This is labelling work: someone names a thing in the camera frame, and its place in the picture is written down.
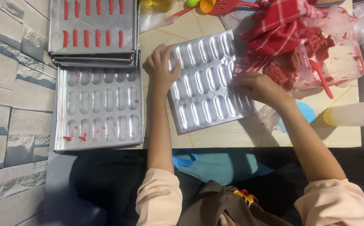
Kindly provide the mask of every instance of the red cloth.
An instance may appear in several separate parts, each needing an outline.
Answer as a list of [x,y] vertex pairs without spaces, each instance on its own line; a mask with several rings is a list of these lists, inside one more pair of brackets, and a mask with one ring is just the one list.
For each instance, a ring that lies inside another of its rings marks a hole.
[[249,51],[235,67],[235,74],[242,70],[259,71],[270,63],[272,56],[304,44],[306,39],[299,36],[300,30],[305,28],[302,17],[327,16],[326,12],[315,8],[306,0],[259,0],[258,4],[259,10],[253,15],[255,27],[240,34]]

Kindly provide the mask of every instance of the person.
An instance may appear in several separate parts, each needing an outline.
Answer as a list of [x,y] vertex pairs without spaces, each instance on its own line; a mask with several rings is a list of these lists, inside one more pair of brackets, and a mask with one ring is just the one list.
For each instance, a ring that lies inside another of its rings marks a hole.
[[[152,74],[150,82],[153,85],[153,96],[147,172],[137,190],[137,225],[291,225],[262,208],[263,200],[260,197],[272,196],[272,193],[257,196],[255,191],[261,193],[260,190],[267,190],[266,186],[256,189],[261,183],[246,183],[246,190],[243,191],[237,187],[223,187],[209,181],[199,188],[197,195],[194,195],[182,213],[185,198],[179,187],[179,179],[175,176],[171,133],[165,106],[168,90],[178,79],[180,71],[179,61],[176,62],[173,71],[168,69],[172,49],[173,45],[166,48],[164,44],[159,45],[146,62]],[[303,191],[304,195],[294,204],[302,224],[364,226],[362,189],[348,181],[335,156],[298,109],[295,99],[267,75],[256,72],[235,76],[231,85],[248,98],[269,105],[281,116],[308,181]],[[285,195],[289,196],[288,193],[280,194],[282,200]],[[258,198],[259,204],[251,200],[256,200],[255,197]],[[284,201],[275,199],[265,204],[280,206],[284,205]]]

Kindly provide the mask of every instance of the cooking oil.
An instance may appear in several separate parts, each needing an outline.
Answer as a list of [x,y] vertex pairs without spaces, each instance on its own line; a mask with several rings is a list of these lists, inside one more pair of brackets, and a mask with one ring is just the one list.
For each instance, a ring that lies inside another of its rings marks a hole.
[[142,13],[168,12],[177,0],[141,0]]

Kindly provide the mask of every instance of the red slotted spatula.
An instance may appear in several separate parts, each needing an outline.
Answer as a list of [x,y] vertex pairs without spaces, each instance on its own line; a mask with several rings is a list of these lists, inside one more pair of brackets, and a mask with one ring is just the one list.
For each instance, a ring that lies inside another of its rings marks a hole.
[[248,3],[242,0],[219,0],[215,2],[213,9],[209,12],[209,15],[226,14],[238,6],[259,8],[259,5],[256,3]]

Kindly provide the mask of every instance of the forearm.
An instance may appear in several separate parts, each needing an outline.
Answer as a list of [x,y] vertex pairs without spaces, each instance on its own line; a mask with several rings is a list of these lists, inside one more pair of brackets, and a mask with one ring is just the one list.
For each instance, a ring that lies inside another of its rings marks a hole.
[[277,112],[284,122],[309,182],[346,178],[336,158],[306,121],[295,103],[284,105]]
[[151,112],[150,141],[147,153],[147,170],[157,168],[174,174],[171,131],[169,129],[165,102],[166,95],[154,93]]

